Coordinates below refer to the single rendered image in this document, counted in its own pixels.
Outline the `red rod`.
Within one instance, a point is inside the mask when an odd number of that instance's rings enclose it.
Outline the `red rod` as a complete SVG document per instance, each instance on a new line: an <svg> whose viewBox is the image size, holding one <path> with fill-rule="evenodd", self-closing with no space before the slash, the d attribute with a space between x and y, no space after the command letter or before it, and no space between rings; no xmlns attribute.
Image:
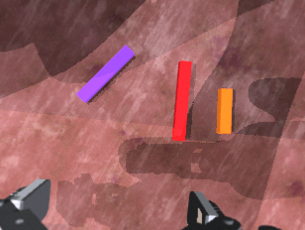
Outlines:
<svg viewBox="0 0 305 230"><path fill-rule="evenodd" d="M173 141L185 141L191 64L192 61L182 60L178 63L172 130Z"/></svg>

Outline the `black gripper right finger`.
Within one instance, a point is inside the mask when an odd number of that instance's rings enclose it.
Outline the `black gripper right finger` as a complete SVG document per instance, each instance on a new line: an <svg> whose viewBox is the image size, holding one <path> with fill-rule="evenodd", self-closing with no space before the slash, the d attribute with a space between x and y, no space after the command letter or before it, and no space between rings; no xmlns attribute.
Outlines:
<svg viewBox="0 0 305 230"><path fill-rule="evenodd" d="M203 192L190 191L187 209L187 226L181 230L242 230L242 224L225 216L216 203L208 200ZM257 230L281 230L274 226L260 225Z"/></svg>

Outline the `orange rod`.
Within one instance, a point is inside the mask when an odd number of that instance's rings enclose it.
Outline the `orange rod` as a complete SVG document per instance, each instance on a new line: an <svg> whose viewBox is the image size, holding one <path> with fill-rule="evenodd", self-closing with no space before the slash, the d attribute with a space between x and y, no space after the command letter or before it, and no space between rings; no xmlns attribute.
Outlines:
<svg viewBox="0 0 305 230"><path fill-rule="evenodd" d="M217 129L219 134L231 134L233 89L218 89Z"/></svg>

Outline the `purple rod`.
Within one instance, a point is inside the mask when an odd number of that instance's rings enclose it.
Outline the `purple rod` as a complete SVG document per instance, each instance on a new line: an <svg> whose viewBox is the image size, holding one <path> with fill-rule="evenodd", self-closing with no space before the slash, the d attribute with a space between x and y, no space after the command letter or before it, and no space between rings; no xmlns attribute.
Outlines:
<svg viewBox="0 0 305 230"><path fill-rule="evenodd" d="M76 94L87 102L100 90L135 54L125 45L106 63Z"/></svg>

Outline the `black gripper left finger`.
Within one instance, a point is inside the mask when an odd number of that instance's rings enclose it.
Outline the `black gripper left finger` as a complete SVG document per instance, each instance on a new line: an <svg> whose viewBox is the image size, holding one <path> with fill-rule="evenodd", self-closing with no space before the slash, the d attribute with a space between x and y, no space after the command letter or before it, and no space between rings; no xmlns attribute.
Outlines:
<svg viewBox="0 0 305 230"><path fill-rule="evenodd" d="M42 221L49 211L50 196L51 180L38 178L0 199L0 230L49 230Z"/></svg>

